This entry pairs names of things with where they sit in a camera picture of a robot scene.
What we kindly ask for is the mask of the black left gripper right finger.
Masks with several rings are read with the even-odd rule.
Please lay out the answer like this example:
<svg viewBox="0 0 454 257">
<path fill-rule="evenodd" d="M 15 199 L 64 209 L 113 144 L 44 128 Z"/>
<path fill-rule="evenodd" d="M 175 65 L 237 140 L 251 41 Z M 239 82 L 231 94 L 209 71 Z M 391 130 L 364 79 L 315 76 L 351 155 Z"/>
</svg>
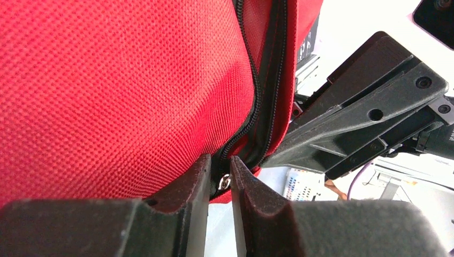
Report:
<svg viewBox="0 0 454 257">
<path fill-rule="evenodd" d="M 414 205 L 392 200 L 290 201 L 230 161 L 239 256 L 447 256 Z"/>
</svg>

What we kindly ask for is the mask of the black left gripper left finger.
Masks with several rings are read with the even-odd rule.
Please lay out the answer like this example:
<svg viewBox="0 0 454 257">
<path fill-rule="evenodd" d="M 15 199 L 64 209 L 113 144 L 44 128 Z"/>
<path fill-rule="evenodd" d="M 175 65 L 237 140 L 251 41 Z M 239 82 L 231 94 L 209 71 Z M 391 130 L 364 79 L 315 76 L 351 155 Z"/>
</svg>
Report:
<svg viewBox="0 0 454 257">
<path fill-rule="evenodd" d="M 20 200 L 1 209 L 1 256 L 203 256 L 208 154 L 145 199 Z"/>
</svg>

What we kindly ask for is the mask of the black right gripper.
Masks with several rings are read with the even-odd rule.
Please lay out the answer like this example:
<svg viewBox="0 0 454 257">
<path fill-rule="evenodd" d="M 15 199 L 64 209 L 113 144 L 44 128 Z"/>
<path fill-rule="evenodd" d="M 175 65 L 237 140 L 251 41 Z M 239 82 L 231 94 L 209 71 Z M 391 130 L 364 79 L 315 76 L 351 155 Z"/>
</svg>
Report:
<svg viewBox="0 0 454 257">
<path fill-rule="evenodd" d="M 453 124 L 443 125 L 449 116 L 436 106 L 446 103 L 448 89 L 445 79 L 390 35 L 376 32 L 309 97 L 261 167 L 336 179 L 392 148 L 389 158 L 453 158 Z"/>
</svg>

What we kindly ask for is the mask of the red student backpack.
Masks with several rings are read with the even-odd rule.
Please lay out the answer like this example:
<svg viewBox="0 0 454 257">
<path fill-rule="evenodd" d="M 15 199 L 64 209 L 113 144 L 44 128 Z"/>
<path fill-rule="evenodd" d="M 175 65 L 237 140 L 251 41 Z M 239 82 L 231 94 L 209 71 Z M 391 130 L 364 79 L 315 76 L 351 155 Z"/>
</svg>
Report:
<svg viewBox="0 0 454 257">
<path fill-rule="evenodd" d="M 282 142 L 321 1 L 1 1 L 1 205 L 145 198 Z"/>
</svg>

